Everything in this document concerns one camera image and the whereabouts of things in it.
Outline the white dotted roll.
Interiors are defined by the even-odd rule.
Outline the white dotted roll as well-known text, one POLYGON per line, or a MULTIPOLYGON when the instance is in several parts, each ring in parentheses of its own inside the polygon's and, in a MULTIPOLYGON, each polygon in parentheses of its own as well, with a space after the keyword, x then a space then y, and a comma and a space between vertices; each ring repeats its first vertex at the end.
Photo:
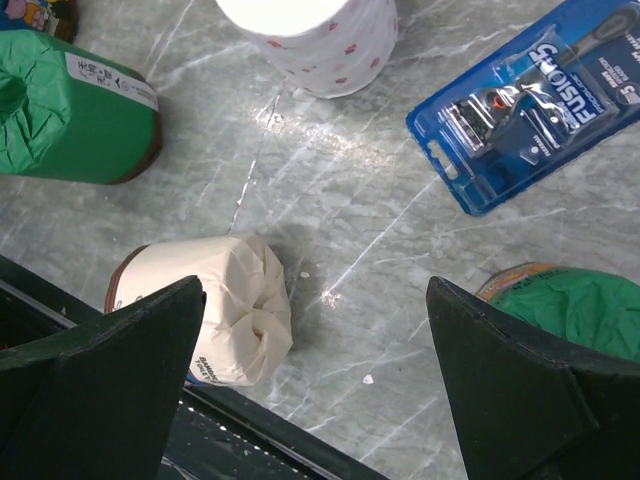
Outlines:
POLYGON ((393 0, 229 0, 217 6, 291 83, 323 99, 369 85, 399 33, 393 0))

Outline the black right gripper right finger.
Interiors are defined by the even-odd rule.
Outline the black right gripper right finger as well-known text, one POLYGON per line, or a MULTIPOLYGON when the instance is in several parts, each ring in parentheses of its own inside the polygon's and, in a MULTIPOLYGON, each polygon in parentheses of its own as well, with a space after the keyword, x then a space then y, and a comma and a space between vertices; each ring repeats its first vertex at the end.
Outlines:
POLYGON ((636 479, 639 365, 433 277, 426 306, 471 479, 636 479))

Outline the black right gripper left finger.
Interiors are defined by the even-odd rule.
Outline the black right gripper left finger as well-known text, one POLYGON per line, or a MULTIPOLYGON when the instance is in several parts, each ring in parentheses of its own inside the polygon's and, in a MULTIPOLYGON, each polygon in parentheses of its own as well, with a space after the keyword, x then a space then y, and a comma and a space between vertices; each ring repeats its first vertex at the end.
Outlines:
POLYGON ((156 478, 204 306, 187 276, 38 339, 3 322, 2 478, 156 478))

